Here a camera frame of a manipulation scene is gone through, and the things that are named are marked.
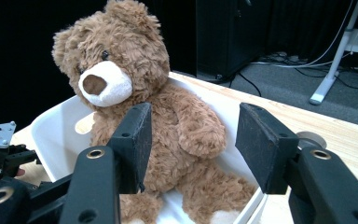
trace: brown fur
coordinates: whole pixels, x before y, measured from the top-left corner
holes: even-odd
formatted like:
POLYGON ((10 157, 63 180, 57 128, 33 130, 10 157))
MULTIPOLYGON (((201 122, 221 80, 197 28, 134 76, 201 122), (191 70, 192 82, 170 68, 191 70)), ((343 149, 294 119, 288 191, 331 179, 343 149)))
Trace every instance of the brown fur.
MULTIPOLYGON (((208 223, 215 211, 242 210, 255 190, 243 177, 226 175, 214 162, 226 147, 225 126, 197 96, 167 82, 169 57, 158 28, 158 20, 143 4, 111 0, 104 12, 58 32, 52 55, 75 93, 95 111, 92 146, 107 143, 131 106, 152 104, 146 192, 120 196, 123 221, 140 218, 155 223, 162 206, 160 193, 178 188, 189 216, 208 223), (104 50, 110 53, 108 60, 131 78, 132 95, 118 105, 98 107, 82 95, 77 83, 80 70, 101 62, 104 50)), ((88 85, 88 91, 101 91, 101 84, 88 85)))

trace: brown teddy bear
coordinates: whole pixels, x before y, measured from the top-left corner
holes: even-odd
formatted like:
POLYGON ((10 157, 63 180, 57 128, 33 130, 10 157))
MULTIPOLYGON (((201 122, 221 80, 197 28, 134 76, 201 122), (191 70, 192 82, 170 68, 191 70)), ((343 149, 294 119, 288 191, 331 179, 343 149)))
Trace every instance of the brown teddy bear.
POLYGON ((169 56, 145 5, 110 0, 103 12, 78 20, 54 41, 54 62, 95 112, 92 146, 106 145, 131 106, 152 104, 145 192, 120 195, 122 221, 156 223, 161 194, 177 189, 193 221, 232 223, 255 187, 213 159, 225 149, 225 126, 195 94, 168 81, 169 56))

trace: teddy bear's leg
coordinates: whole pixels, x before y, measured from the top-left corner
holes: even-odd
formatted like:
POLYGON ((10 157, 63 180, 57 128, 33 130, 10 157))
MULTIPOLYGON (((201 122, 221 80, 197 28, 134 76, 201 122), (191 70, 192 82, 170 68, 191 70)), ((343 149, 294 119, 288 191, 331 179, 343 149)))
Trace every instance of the teddy bear's leg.
POLYGON ((163 202, 154 192, 120 194, 121 221, 124 224, 156 223, 163 202))
POLYGON ((177 187, 183 194, 184 211, 197 223, 232 223, 255 187, 242 176, 226 174, 214 160, 194 165, 177 187))

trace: teddy bear's ear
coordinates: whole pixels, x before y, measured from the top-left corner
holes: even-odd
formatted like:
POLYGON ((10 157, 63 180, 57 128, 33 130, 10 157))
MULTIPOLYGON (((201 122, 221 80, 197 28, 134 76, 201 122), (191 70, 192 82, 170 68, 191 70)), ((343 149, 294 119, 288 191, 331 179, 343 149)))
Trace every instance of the teddy bear's ear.
POLYGON ((67 30, 60 31, 53 36, 54 45, 51 52, 54 62, 57 66, 62 69, 63 58, 65 54, 65 46, 68 38, 72 35, 73 27, 68 28, 67 30))
POLYGON ((159 28, 158 19, 149 15, 147 7, 143 3, 133 0, 109 0, 105 6, 105 13, 128 24, 146 34, 157 31, 159 28))

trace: teddy bear's paw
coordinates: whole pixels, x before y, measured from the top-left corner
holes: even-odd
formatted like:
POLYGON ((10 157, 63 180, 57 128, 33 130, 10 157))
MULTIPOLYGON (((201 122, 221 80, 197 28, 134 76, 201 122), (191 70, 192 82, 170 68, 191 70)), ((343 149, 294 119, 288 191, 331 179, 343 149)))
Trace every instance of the teddy bear's paw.
POLYGON ((211 224, 232 224, 239 215, 238 211, 216 211, 211 218, 211 224))
POLYGON ((129 222, 122 222, 123 224, 145 224, 141 219, 136 218, 129 222))

